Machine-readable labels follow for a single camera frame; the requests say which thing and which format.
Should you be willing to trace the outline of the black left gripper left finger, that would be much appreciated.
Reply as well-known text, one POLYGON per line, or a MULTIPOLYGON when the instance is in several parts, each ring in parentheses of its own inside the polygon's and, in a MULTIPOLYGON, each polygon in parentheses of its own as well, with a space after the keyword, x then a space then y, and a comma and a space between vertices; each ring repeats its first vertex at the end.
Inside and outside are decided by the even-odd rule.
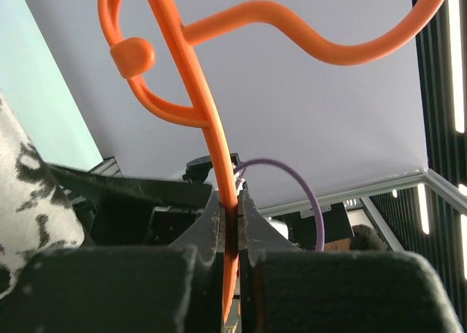
POLYGON ((173 243, 44 250, 22 271, 3 332, 221 332, 223 209, 173 243))

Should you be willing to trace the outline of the orange plastic hanger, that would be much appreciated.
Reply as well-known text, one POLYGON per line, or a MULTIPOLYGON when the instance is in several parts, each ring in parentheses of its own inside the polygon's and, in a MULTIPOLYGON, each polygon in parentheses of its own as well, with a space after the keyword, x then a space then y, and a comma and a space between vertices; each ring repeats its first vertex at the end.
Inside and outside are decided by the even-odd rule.
POLYGON ((237 189, 223 126, 195 46, 251 23, 266 23, 324 63, 337 66, 366 64, 390 55, 413 39, 430 22, 444 0, 418 0, 397 26, 359 45, 340 45, 323 38, 291 9, 274 1, 246 1, 189 25, 182 22, 174 0, 147 1, 188 92, 190 106, 168 102, 147 87, 144 73, 155 64, 155 50, 145 39, 123 36, 119 22, 122 0, 98 0, 101 29, 120 75, 127 80, 139 102, 161 119, 203 131, 220 200, 226 209, 228 252, 223 275, 222 309, 223 315, 228 315, 238 268, 237 189))

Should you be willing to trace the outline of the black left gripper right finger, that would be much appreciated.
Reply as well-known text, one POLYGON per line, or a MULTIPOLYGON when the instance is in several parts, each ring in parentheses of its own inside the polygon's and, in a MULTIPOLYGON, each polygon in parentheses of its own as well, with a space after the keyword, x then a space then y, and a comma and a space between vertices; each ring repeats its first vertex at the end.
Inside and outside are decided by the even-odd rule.
POLYGON ((239 195, 243 332, 461 332, 440 277, 411 252, 305 251, 239 195))

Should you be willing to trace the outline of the black white patterned trousers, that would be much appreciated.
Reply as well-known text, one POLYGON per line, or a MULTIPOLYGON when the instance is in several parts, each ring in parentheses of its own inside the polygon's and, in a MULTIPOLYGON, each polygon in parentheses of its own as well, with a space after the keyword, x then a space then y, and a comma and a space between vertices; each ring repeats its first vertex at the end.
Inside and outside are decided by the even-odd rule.
POLYGON ((1 100, 1 298, 47 248, 78 248, 85 231, 6 99, 1 100))

